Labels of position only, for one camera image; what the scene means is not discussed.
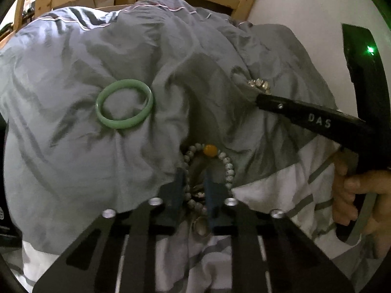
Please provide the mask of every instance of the bolt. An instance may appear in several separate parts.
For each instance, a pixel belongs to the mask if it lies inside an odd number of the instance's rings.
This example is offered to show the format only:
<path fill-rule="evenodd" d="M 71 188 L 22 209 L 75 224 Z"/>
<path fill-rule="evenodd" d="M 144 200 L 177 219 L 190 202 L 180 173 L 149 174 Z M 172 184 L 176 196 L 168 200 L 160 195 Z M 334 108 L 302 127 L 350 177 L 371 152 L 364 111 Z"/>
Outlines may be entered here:
<path fill-rule="evenodd" d="M 116 215 L 116 211 L 114 209 L 106 209 L 102 211 L 102 217 L 104 218 L 113 218 Z"/>
<path fill-rule="evenodd" d="M 238 200 L 233 197 L 229 197 L 224 201 L 224 204 L 227 206 L 236 206 L 238 203 L 239 203 Z"/>
<path fill-rule="evenodd" d="M 273 218 L 276 218 L 276 219 L 280 219 L 280 218 L 284 218 L 285 217 L 285 213 L 281 209 L 273 209 L 270 212 L 270 215 Z"/>
<path fill-rule="evenodd" d="M 151 206 L 159 206 L 163 203 L 163 200 L 159 197 L 152 197 L 148 203 L 151 205 Z"/>

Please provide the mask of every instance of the ring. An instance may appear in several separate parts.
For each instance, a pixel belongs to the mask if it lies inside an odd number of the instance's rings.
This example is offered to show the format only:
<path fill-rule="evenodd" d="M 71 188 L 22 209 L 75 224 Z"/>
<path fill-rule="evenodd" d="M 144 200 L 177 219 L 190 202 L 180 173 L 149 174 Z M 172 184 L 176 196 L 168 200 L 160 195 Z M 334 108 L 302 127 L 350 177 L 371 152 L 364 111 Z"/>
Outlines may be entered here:
<path fill-rule="evenodd" d="M 102 115 L 102 106 L 104 101 L 107 99 L 109 95 L 123 88 L 133 88 L 142 91 L 147 96 L 147 104 L 138 114 L 136 114 L 134 117 L 129 119 L 110 120 L 104 117 Z M 152 106 L 153 106 L 153 94 L 151 89 L 145 83 L 136 79 L 123 79 L 123 80 L 118 80 L 116 82 L 113 82 L 112 84 L 108 85 L 105 89 L 101 91 L 101 93 L 98 95 L 98 98 L 96 100 L 95 110 L 99 121 L 103 123 L 105 126 L 108 126 L 109 128 L 112 129 L 126 129 L 126 128 L 131 128 L 139 124 L 140 122 L 144 121 L 145 118 L 151 113 Z"/>

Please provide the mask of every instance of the yellow amber bead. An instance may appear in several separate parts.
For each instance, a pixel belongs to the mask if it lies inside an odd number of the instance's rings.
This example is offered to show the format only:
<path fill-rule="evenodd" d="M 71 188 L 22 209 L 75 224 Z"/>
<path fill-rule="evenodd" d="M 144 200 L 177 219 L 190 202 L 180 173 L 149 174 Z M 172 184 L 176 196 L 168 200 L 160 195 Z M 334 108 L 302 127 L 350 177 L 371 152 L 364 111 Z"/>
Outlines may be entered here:
<path fill-rule="evenodd" d="M 203 152 L 206 156 L 215 157 L 217 155 L 217 147 L 211 144 L 205 145 Z"/>

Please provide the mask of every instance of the beaded bracelet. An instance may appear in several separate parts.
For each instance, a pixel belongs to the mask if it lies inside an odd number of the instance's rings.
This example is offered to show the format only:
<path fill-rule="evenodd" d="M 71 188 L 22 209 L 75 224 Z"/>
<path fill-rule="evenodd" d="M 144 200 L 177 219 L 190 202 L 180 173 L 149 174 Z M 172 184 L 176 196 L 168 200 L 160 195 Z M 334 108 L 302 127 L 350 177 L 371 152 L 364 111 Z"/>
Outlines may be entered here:
<path fill-rule="evenodd" d="M 233 178 L 235 176 L 235 170 L 233 169 L 233 164 L 231 159 L 223 151 L 220 151 L 214 145 L 205 145 L 201 143 L 195 143 L 191 145 L 187 152 L 183 155 L 185 162 L 185 170 L 187 177 L 187 185 L 185 187 L 185 201 L 187 202 L 187 207 L 191 210 L 194 210 L 196 213 L 201 215 L 206 215 L 207 210 L 205 207 L 205 192 L 202 185 L 196 185 L 190 187 L 189 182 L 190 178 L 188 176 L 188 168 L 191 160 L 194 158 L 195 153 L 198 151 L 203 151 L 203 153 L 208 157 L 218 157 L 224 164 L 225 172 L 225 187 L 228 190 L 232 188 Z"/>

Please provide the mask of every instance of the green light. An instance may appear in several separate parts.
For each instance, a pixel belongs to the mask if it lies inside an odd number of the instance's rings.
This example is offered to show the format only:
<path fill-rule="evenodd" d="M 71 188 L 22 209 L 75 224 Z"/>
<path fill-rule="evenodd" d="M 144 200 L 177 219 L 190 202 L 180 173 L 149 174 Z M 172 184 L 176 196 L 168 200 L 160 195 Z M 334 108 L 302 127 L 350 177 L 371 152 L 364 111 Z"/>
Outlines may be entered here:
<path fill-rule="evenodd" d="M 371 53 L 373 55 L 375 49 L 373 47 L 370 47 L 370 46 L 367 46 L 367 50 L 369 53 Z"/>

